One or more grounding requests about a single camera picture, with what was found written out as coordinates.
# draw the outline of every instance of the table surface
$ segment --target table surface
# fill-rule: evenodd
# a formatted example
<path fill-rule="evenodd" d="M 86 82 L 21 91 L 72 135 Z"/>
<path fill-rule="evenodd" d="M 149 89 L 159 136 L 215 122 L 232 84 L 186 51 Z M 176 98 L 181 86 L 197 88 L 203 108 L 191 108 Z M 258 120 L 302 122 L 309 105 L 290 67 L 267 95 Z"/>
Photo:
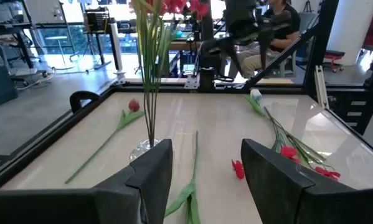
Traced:
<path fill-rule="evenodd" d="M 56 36 L 56 37 L 47 37 L 45 40 L 62 40 L 67 39 L 67 36 Z"/>
<path fill-rule="evenodd" d="M 131 150 L 146 139 L 143 118 L 121 130 L 70 184 L 64 184 L 116 129 L 120 111 L 127 110 L 133 98 L 143 101 L 143 94 L 112 94 L 1 190 L 90 188 L 127 166 Z M 286 130 L 325 156 L 326 163 L 341 173 L 341 183 L 373 188 L 373 152 L 310 97 L 264 95 L 262 105 Z M 236 178 L 231 159 L 240 160 L 243 138 L 271 147 L 272 125 L 256 115 L 242 95 L 160 93 L 156 137 L 171 138 L 174 151 L 169 204 L 192 177 L 196 131 L 201 222 L 261 223 L 248 185 Z M 165 223 L 184 223 L 185 216 L 183 206 Z"/>
<path fill-rule="evenodd" d="M 193 42 L 192 44 L 186 41 L 172 41 L 169 45 L 169 50 L 197 50 L 200 47 L 201 42 Z"/>

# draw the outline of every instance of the bouquet of flowers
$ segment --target bouquet of flowers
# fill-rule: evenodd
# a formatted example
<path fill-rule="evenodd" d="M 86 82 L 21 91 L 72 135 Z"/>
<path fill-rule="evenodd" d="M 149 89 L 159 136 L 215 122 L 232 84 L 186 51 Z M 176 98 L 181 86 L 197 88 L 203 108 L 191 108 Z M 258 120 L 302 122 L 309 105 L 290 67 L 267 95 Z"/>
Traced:
<path fill-rule="evenodd" d="M 269 113 L 266 107 L 263 107 L 262 109 L 258 101 L 250 96 L 245 96 L 245 98 L 252 106 L 254 112 L 268 119 L 272 123 L 276 137 L 271 150 L 282 154 L 297 164 L 313 169 L 317 173 L 329 177 L 332 180 L 337 181 L 338 178 L 340 178 L 340 173 L 335 172 L 333 167 L 325 164 L 326 158 L 286 131 L 284 127 Z M 284 137 L 286 137 L 291 146 L 286 145 Z"/>
<path fill-rule="evenodd" d="M 138 33 L 138 60 L 143 65 L 142 82 L 144 88 L 143 108 L 148 129 L 150 146 L 154 146 L 157 95 L 165 66 L 168 66 L 168 49 L 176 36 L 173 24 L 165 26 L 165 13 L 180 14 L 187 0 L 132 0 L 131 5 L 136 14 L 136 31 Z M 208 6 L 199 0 L 191 0 L 190 11 L 201 18 L 208 11 Z"/>

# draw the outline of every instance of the cable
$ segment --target cable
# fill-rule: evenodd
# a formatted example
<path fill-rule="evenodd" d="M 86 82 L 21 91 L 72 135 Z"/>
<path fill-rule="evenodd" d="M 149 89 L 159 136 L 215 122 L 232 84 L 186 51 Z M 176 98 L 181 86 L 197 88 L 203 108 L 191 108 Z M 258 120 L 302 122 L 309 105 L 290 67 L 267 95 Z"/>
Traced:
<path fill-rule="evenodd" d="M 30 85 L 27 85 L 27 86 L 25 86 L 25 87 L 23 87 L 23 88 L 16 88 L 16 89 L 19 90 L 19 91 L 26 90 L 26 89 L 28 89 L 28 88 L 34 86 L 34 85 L 41 84 L 42 82 L 46 82 L 46 81 L 52 79 L 53 77 L 54 77 L 54 74 L 51 73 L 51 74 L 48 75 L 47 77 L 45 77 L 45 78 L 40 78 L 40 79 L 38 79 L 37 81 L 31 83 Z"/>

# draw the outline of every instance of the flower stem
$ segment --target flower stem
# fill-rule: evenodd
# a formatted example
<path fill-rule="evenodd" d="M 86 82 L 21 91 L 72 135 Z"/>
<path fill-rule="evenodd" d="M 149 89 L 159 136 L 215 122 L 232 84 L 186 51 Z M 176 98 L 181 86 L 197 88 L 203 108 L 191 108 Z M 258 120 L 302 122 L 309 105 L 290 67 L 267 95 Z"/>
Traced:
<path fill-rule="evenodd" d="M 69 177 L 66 182 L 64 182 L 65 184 L 68 184 L 70 183 L 91 161 L 93 158 L 95 158 L 95 156 L 97 156 L 97 154 L 99 152 L 102 151 L 102 149 L 105 148 L 105 146 L 107 145 L 107 143 L 120 131 L 120 129 L 116 129 L 116 131 L 114 131 L 107 139 L 106 141 L 87 159 L 87 161 L 85 161 L 81 166 L 80 168 L 77 169 L 77 171 L 74 172 L 73 175 L 71 175 L 71 177 Z"/>

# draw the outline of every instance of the metal bracket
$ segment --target metal bracket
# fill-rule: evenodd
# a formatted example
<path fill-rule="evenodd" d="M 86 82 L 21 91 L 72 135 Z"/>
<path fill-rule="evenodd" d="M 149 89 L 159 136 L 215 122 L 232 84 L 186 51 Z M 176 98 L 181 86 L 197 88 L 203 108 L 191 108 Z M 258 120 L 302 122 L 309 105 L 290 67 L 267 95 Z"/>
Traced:
<path fill-rule="evenodd" d="M 185 83 L 185 89 L 196 90 L 199 87 L 199 75 L 193 75 L 192 73 L 187 75 Z"/>
<path fill-rule="evenodd" d="M 323 67 L 315 66 L 315 84 L 318 103 L 323 109 L 329 109 L 328 92 L 324 82 Z"/>

